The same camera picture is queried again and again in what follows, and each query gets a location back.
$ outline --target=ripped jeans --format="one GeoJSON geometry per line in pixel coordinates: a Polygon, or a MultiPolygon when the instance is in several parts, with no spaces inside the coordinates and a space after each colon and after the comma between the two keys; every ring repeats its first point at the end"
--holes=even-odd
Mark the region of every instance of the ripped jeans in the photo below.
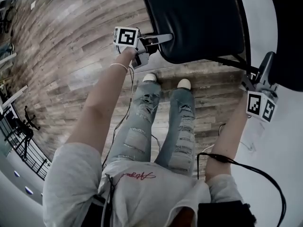
{"type": "MultiPolygon", "coordinates": [[[[108,155],[115,160],[150,162],[152,123],[161,87],[145,81],[134,95],[130,115],[120,129],[108,155]]],[[[178,88],[170,99],[169,131],[155,163],[172,172],[191,176],[195,159],[195,102],[188,89],[178,88]]]]}

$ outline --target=white shoe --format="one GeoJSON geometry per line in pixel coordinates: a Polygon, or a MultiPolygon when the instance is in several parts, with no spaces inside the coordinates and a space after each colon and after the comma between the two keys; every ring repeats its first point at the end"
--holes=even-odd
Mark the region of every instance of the white shoe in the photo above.
{"type": "Polygon", "coordinates": [[[188,90],[191,89],[191,84],[190,81],[188,79],[182,79],[179,84],[178,84],[178,88],[187,88],[188,90]]]}
{"type": "Polygon", "coordinates": [[[153,73],[148,73],[144,78],[143,81],[157,81],[157,77],[153,73]]]}

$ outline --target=bracelet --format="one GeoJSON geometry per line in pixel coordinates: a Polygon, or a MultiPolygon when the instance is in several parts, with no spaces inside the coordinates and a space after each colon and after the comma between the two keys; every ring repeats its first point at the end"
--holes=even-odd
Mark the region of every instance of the bracelet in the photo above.
{"type": "Polygon", "coordinates": [[[112,65],[123,66],[123,67],[125,68],[125,70],[126,70],[126,73],[128,72],[128,69],[127,69],[127,67],[126,67],[125,65],[122,65],[122,64],[120,64],[120,63],[113,63],[113,64],[111,64],[110,66],[112,66],[112,65]]]}

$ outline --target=metal railing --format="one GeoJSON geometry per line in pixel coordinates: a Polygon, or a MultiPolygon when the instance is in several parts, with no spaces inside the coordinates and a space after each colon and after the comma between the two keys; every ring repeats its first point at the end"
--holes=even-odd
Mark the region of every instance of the metal railing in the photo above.
{"type": "MultiPolygon", "coordinates": [[[[0,121],[0,130],[12,149],[22,159],[25,150],[24,138],[26,136],[22,132],[17,133],[16,130],[11,127],[6,118],[9,112],[10,110],[7,110],[3,113],[3,118],[0,121]]],[[[35,145],[35,143],[33,140],[30,140],[27,146],[27,160],[23,160],[23,162],[44,180],[49,169],[48,160],[45,156],[38,153],[33,145],[35,145]]]]}

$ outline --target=white marker cube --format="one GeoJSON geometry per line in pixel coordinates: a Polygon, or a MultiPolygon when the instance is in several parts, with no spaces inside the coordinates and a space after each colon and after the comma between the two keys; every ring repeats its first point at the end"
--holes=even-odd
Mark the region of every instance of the white marker cube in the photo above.
{"type": "Polygon", "coordinates": [[[138,28],[115,27],[114,45],[137,47],[138,44],[138,28]]]}
{"type": "Polygon", "coordinates": [[[276,112],[276,104],[268,96],[259,92],[248,92],[246,113],[264,122],[271,122],[276,112]]]}

